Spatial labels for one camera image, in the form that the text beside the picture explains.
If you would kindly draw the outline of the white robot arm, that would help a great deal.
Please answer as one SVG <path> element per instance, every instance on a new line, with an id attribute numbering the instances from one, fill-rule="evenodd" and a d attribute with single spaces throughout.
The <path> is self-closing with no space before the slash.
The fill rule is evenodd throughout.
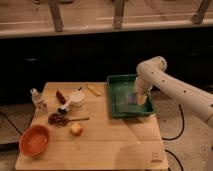
<path id="1" fill-rule="evenodd" d="M 213 129 L 213 94 L 189 85 L 165 73 L 167 61 L 156 56 L 139 63 L 134 84 L 136 103 L 143 105 L 153 86 L 197 113 Z"/>

